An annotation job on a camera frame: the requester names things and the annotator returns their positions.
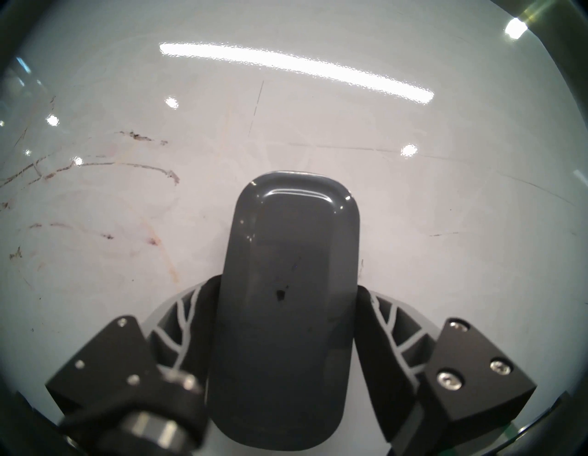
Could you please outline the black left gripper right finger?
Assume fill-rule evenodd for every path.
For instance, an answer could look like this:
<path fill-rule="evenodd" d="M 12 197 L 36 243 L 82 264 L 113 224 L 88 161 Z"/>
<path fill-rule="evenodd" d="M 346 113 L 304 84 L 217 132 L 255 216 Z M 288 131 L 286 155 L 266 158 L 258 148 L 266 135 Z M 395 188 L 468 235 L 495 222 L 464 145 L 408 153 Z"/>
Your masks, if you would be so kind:
<path fill-rule="evenodd" d="M 436 338 L 410 313 L 358 286 L 354 342 L 387 455 L 436 455 L 497 435 L 536 383 L 473 324 Z"/>

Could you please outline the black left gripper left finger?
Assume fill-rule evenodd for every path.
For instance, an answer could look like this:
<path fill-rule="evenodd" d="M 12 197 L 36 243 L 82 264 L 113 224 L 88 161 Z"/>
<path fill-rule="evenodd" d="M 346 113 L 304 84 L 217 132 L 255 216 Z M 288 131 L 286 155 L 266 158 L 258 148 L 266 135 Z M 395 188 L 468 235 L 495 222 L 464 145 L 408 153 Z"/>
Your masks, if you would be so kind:
<path fill-rule="evenodd" d="M 206 385 L 221 276 L 166 299 L 145 319 L 114 318 L 46 381 L 64 415 L 105 401 L 163 372 L 183 370 Z"/>

